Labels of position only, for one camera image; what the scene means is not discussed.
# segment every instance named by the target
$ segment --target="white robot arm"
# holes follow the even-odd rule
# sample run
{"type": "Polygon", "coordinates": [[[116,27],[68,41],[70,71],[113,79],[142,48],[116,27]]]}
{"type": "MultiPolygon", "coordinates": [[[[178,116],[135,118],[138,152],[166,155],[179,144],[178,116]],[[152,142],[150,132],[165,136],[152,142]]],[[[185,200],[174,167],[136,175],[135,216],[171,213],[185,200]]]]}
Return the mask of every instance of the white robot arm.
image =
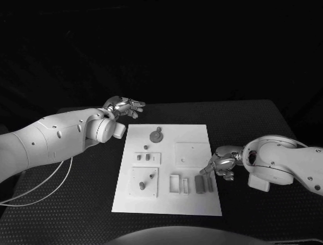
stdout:
{"type": "Polygon", "coordinates": [[[290,138],[269,135],[254,140],[246,147],[223,146],[211,158],[201,174],[214,170],[225,180],[234,180],[233,168],[244,165],[250,172],[248,185],[270,191],[270,183],[289,185],[295,178],[315,193],[323,195],[323,148],[299,148],[290,138]]]}
{"type": "Polygon", "coordinates": [[[146,104],[113,97],[103,108],[73,111],[44,117],[14,133],[0,135],[0,182],[27,169],[61,162],[89,147],[122,139],[126,126],[119,116],[138,118],[146,104]]]}

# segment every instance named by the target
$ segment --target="dark curtain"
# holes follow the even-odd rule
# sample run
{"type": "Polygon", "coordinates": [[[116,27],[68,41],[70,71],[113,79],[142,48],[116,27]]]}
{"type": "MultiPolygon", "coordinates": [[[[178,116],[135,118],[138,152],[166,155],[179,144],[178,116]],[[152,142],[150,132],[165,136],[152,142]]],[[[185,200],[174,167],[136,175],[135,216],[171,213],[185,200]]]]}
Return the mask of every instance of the dark curtain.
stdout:
{"type": "Polygon", "coordinates": [[[18,130],[114,95],[271,99],[299,139],[323,145],[323,4],[0,9],[0,124],[18,130]]]}

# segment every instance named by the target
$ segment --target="cylindrical block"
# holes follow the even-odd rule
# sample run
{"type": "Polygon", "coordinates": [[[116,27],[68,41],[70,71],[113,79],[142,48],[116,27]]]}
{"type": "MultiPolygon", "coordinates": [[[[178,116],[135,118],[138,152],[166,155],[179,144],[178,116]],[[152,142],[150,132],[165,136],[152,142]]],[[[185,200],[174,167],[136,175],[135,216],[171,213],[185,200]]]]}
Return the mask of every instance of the cylindrical block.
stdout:
{"type": "Polygon", "coordinates": [[[204,194],[207,190],[205,190],[205,181],[202,175],[195,176],[195,185],[197,185],[197,193],[204,194]]]}

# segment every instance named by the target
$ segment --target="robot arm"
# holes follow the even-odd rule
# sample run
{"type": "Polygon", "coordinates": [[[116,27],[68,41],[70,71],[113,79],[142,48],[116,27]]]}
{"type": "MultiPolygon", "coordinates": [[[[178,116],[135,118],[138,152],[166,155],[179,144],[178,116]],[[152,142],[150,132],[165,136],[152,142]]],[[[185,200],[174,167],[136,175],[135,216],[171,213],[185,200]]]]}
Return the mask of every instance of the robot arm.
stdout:
{"type": "Polygon", "coordinates": [[[117,96],[107,102],[104,108],[47,116],[0,135],[0,182],[35,166],[70,159],[113,136],[122,139],[126,126],[116,120],[122,115],[138,118],[135,110],[142,112],[146,104],[117,96]]]}
{"type": "Polygon", "coordinates": [[[201,174],[215,170],[225,180],[234,180],[231,170],[235,165],[244,165],[253,188],[270,191],[270,183],[287,185],[296,178],[312,192],[323,195],[323,148],[297,148],[297,143],[283,136],[269,135],[244,148],[223,146],[201,174]]]}

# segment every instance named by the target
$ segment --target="table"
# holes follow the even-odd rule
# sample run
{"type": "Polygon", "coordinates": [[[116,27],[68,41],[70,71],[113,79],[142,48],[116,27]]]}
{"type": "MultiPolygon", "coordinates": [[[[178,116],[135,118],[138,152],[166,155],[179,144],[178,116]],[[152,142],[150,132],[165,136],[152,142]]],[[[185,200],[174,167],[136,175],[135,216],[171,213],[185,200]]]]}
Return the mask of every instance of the table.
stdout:
{"type": "MultiPolygon", "coordinates": [[[[86,108],[64,108],[61,112],[86,108]]],[[[259,137],[295,134],[270,100],[155,104],[129,124],[207,124],[212,152],[221,145],[246,145],[259,137]]],[[[0,244],[101,244],[135,231],[161,226],[218,228],[267,241],[323,240],[323,197],[296,181],[271,185],[270,192],[248,187],[246,168],[234,168],[235,181],[217,179],[223,217],[113,213],[113,201],[125,139],[112,138],[74,158],[70,177],[58,192],[35,205],[5,211],[0,244]]],[[[42,198],[58,186],[68,162],[57,176],[12,204],[42,198]]],[[[15,195],[32,189],[58,164],[29,169],[15,195]]]]}

